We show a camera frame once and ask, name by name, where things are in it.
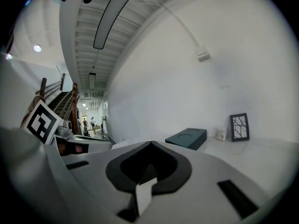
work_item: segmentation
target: floor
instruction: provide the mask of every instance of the floor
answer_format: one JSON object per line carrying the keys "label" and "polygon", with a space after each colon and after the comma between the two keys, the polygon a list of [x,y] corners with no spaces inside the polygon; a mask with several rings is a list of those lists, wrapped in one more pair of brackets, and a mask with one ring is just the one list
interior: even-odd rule
{"label": "floor", "polygon": [[[140,137],[118,143],[112,149],[146,140],[163,142],[168,137]],[[274,197],[290,185],[299,164],[299,144],[278,140],[230,142],[208,138],[196,152],[224,160],[254,180],[269,197]]]}

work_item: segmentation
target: framed artwork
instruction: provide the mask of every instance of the framed artwork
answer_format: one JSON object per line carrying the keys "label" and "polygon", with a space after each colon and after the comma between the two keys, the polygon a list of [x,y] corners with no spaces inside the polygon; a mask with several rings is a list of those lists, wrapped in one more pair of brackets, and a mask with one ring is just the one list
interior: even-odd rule
{"label": "framed artwork", "polygon": [[249,125],[247,114],[234,114],[230,116],[232,142],[249,140]]}

